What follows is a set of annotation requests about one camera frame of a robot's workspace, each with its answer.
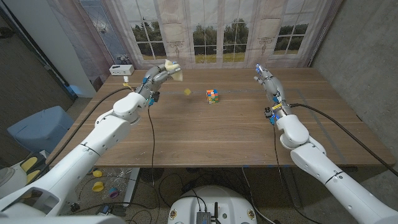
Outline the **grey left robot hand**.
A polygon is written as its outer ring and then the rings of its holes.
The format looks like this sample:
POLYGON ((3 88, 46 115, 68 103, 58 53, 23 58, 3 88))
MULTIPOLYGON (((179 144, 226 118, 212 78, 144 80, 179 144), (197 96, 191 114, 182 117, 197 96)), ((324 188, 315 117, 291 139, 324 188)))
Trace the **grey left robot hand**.
POLYGON ((143 96, 150 106, 159 100, 159 89, 161 84, 169 79, 182 81, 182 69, 179 64, 166 60, 164 64, 150 68, 142 81, 142 84, 136 88, 135 93, 143 96))

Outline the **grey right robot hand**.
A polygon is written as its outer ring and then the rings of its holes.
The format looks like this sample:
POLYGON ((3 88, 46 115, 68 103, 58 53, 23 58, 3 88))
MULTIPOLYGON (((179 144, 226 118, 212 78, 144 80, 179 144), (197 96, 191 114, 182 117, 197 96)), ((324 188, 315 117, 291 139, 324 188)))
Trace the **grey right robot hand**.
POLYGON ((267 115, 272 113, 276 119, 292 114, 289 104, 286 102, 284 88, 278 78, 273 76, 262 65, 256 65, 257 77, 254 77, 266 91, 267 98, 272 103, 271 109, 266 109, 267 115))

